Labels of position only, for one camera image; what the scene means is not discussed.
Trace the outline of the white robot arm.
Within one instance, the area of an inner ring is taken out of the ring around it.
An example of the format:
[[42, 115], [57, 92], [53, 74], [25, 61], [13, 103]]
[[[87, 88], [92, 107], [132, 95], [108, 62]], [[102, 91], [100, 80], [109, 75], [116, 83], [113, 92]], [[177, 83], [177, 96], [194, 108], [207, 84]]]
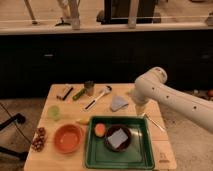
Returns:
[[136, 78], [131, 91], [132, 100], [136, 105], [144, 106], [149, 99], [153, 99], [213, 133], [213, 102], [166, 86], [167, 78], [163, 68], [149, 69]]

